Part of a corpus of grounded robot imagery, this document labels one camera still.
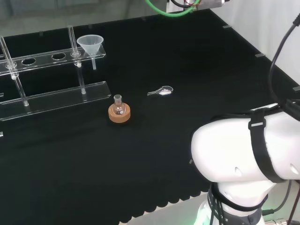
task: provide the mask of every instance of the black table surface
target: black table surface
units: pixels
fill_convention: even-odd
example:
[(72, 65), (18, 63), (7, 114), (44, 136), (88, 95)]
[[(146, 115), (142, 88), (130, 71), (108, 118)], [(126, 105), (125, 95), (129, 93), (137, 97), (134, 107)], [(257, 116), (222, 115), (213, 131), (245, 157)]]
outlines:
[[(156, 206), (207, 191), (190, 164), (192, 132), (217, 114), (273, 103), (270, 61), (210, 10), (75, 27), (104, 37), (107, 56), (83, 63), (85, 83), (106, 80), (131, 107), (125, 126), (108, 119), (112, 97), (0, 123), (1, 225), (125, 223)], [(12, 57), (69, 48), (67, 29), (7, 37)], [(20, 75), (25, 93), (78, 86), (73, 65)], [(163, 85), (165, 97), (147, 97)], [(297, 84), (275, 71), (275, 90)], [(0, 77), (5, 100), (18, 97)]]

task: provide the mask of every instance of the green cable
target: green cable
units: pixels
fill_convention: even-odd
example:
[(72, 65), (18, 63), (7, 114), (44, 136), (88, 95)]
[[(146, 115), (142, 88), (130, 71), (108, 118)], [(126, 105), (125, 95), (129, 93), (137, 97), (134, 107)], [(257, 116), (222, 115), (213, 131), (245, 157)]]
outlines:
[[(190, 8), (188, 8), (187, 10), (181, 12), (181, 13), (166, 13), (162, 10), (160, 10), (159, 8), (156, 8), (151, 2), (150, 0), (145, 0), (146, 3), (157, 13), (164, 15), (164, 16), (168, 16), (168, 17), (180, 17), (183, 15), (188, 14), (189, 12), (193, 11), (193, 9), (195, 8), (195, 6), (191, 6)], [(200, 0), (196, 0), (194, 5), (198, 4)]]

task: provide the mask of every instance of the black strap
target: black strap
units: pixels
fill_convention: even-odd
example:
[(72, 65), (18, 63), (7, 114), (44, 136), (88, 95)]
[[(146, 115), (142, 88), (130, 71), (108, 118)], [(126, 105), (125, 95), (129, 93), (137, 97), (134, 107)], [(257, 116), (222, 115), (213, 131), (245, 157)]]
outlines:
[(264, 128), (266, 127), (267, 122), (264, 118), (264, 112), (265, 109), (255, 110), (248, 125), (251, 134), (253, 154), (259, 169), (265, 177), (273, 183), (282, 183), (285, 182), (285, 180), (280, 178), (275, 172), (267, 150), (264, 138)]
[(240, 205), (237, 205), (237, 204), (231, 202), (228, 198), (226, 198), (224, 195), (222, 195), (219, 191), (217, 183), (212, 183), (211, 193), (221, 203), (224, 203), (225, 205), (228, 205), (229, 207), (231, 207), (235, 210), (238, 210), (238, 211), (242, 211), (242, 212), (250, 212), (250, 211), (254, 211), (256, 209), (259, 209), (260, 207), (263, 206), (265, 201), (268, 199), (268, 195), (266, 195), (265, 198), (263, 199), (263, 201), (261, 203), (259, 203), (258, 205), (256, 205), (256, 206), (252, 206), (252, 207), (240, 206)]

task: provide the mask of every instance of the test tube rack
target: test tube rack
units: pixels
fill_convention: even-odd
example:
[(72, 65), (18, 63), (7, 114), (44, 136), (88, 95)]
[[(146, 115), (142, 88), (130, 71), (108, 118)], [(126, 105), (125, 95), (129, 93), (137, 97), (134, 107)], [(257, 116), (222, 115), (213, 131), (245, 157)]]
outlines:
[[(72, 48), (17, 58), (11, 58), (4, 37), (0, 37), (0, 46), (3, 51), (3, 55), (0, 55), (0, 76), (10, 75), (20, 95), (20, 98), (0, 102), (0, 121), (87, 103), (111, 96), (105, 81), (88, 85), (84, 84), (82, 61), (91, 60), (92, 58), (82, 47), (77, 47), (72, 26), (68, 26), (68, 33)], [(105, 55), (106, 52), (101, 44), (93, 58), (99, 59), (105, 57)], [(67, 63), (73, 63), (76, 67), (80, 86), (34, 96), (25, 95), (19, 73)]]

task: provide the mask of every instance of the clear funnel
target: clear funnel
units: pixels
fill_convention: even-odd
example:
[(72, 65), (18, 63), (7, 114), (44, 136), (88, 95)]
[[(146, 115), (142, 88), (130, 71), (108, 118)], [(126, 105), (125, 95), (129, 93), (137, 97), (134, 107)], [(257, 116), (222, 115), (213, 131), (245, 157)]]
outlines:
[(95, 56), (103, 42), (103, 37), (99, 35), (85, 35), (77, 39), (77, 43), (85, 50), (92, 58), (93, 69), (96, 70)]

